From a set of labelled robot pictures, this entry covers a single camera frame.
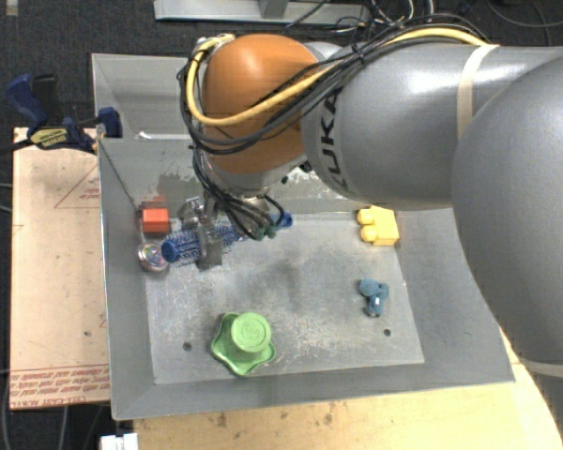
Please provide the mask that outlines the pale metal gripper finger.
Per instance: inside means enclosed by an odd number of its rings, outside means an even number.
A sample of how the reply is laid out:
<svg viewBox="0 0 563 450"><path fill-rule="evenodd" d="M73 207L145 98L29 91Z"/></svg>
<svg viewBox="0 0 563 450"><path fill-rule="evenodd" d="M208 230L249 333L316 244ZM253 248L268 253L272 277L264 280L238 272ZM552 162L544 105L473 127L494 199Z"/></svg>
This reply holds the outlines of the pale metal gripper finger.
<svg viewBox="0 0 563 450"><path fill-rule="evenodd" d="M200 256L197 266L206 271L222 263L222 238L216 231L200 230L198 232Z"/></svg>
<svg viewBox="0 0 563 450"><path fill-rule="evenodd" d="M199 197L187 199L177 210L177 218L182 228L195 228L200 224L202 202Z"/></svg>

